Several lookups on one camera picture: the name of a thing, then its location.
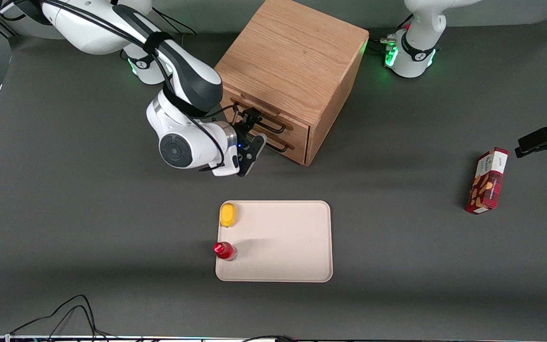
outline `green led light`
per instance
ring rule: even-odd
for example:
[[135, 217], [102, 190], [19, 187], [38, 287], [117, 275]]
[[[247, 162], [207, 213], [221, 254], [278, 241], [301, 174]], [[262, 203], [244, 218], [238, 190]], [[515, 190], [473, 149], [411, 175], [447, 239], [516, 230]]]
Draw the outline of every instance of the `green led light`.
[[434, 59], [435, 54], [436, 54], [436, 49], [434, 48], [434, 51], [432, 51], [432, 55], [430, 56], [430, 61], [427, 62], [428, 67], [432, 65], [432, 60]]
[[134, 69], [134, 65], [132, 65], [132, 62], [130, 61], [130, 58], [128, 59], [128, 64], [130, 64], [130, 67], [132, 67], [132, 73], [136, 75], [136, 70]]
[[394, 65], [394, 62], [396, 60], [396, 56], [398, 56], [398, 48], [397, 47], [394, 47], [392, 50], [390, 50], [386, 54], [386, 65], [388, 67], [391, 67], [392, 65]]

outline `wooden cabinet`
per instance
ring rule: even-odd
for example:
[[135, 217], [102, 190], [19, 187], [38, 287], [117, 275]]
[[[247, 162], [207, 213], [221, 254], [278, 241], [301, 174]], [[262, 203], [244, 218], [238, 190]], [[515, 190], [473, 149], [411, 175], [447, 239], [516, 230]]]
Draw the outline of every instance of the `wooden cabinet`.
[[263, 125], [253, 133], [310, 165], [354, 85], [367, 41], [362, 28], [291, 0], [265, 0], [215, 67], [221, 106], [261, 111]]

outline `wooden box top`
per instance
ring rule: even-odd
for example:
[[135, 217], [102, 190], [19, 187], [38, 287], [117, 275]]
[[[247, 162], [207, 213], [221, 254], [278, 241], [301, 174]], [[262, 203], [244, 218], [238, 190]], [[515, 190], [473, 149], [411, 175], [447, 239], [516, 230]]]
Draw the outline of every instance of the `wooden box top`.
[[314, 125], [368, 31], [291, 0], [265, 0], [215, 69], [224, 87]]

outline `red box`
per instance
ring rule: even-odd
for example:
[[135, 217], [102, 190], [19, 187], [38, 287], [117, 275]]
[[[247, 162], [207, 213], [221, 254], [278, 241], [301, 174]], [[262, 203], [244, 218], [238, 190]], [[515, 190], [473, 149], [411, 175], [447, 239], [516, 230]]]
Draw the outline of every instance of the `red box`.
[[495, 147], [478, 158], [470, 199], [465, 210], [482, 214], [497, 207], [501, 192], [501, 179], [508, 161], [508, 151]]

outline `white label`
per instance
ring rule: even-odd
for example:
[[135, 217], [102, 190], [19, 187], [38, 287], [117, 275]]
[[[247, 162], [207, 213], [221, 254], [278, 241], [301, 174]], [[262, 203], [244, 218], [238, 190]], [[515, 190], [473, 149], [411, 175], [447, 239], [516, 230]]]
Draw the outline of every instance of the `white label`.
[[476, 175], [474, 176], [474, 178], [482, 176], [489, 171], [497, 171], [503, 174], [503, 171], [506, 168], [507, 161], [508, 155], [505, 153], [495, 151], [489, 154], [478, 162], [478, 165], [476, 167]]
[[477, 213], [477, 214], [480, 214], [480, 213], [485, 212], [487, 210], [489, 210], [489, 208], [478, 208], [478, 209], [474, 210], [474, 212]]
[[491, 161], [491, 170], [497, 171], [503, 174], [504, 169], [506, 168], [506, 162], [508, 161], [508, 155], [495, 151], [492, 154], [493, 160]]

